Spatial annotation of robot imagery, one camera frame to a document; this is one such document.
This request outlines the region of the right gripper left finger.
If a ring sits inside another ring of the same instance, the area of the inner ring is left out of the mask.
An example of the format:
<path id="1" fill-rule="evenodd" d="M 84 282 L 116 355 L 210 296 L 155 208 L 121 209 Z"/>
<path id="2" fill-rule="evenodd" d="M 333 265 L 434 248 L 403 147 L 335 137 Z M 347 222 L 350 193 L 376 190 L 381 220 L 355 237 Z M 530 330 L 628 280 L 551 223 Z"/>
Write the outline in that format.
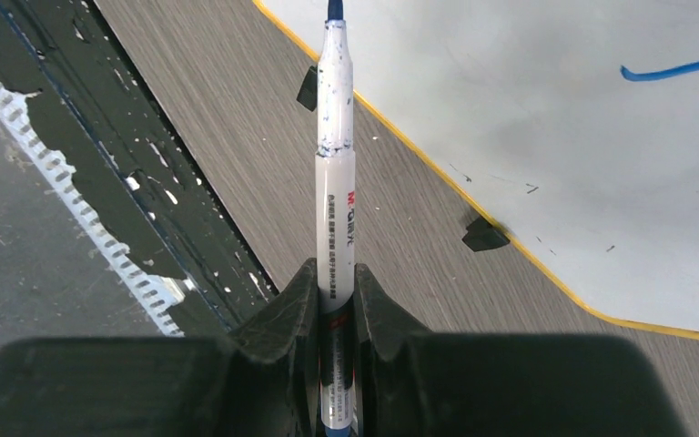
<path id="1" fill-rule="evenodd" d="M 312 436 L 317 266 L 230 333 L 0 349 L 0 436 Z"/>

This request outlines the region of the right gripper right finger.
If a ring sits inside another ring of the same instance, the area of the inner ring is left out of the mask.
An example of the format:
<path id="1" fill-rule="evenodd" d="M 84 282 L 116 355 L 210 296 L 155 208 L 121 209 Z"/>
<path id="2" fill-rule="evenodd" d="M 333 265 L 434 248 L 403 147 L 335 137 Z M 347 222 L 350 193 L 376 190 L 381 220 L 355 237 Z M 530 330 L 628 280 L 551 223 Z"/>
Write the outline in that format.
<path id="1" fill-rule="evenodd" d="M 611 335 L 428 329 L 355 268 L 362 436 L 683 436 L 653 365 Z"/>

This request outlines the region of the blue capped whiteboard marker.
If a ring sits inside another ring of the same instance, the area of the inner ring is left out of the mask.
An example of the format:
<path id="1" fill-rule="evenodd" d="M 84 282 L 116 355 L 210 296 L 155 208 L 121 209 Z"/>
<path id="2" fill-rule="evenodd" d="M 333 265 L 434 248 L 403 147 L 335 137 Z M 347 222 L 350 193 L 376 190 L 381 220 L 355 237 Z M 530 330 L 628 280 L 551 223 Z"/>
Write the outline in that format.
<path id="1" fill-rule="evenodd" d="M 350 435 L 354 408 L 351 299 L 355 272 L 353 63 L 341 1 L 330 1 L 317 64 L 315 154 L 320 418 L 328 436 Z"/>

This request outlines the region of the yellow framed whiteboard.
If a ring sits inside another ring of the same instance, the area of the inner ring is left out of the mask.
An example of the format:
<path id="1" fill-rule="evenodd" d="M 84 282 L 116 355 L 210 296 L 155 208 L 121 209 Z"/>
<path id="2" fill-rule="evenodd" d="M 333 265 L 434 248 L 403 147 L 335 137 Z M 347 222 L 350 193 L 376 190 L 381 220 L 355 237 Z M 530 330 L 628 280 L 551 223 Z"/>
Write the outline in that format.
<path id="1" fill-rule="evenodd" d="M 572 300 L 699 340 L 699 1 L 348 1 L 364 103 Z"/>

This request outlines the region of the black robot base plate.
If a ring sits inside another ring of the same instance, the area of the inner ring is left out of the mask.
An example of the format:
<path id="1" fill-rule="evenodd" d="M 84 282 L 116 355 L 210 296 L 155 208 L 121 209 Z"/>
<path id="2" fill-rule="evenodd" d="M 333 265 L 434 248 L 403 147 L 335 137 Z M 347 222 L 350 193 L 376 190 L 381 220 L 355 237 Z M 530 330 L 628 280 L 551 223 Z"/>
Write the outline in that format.
<path id="1" fill-rule="evenodd" d="M 171 278 L 184 331 L 233 330 L 268 273 L 93 1 L 0 1 L 0 81 L 76 169 L 74 187 L 145 273 Z"/>

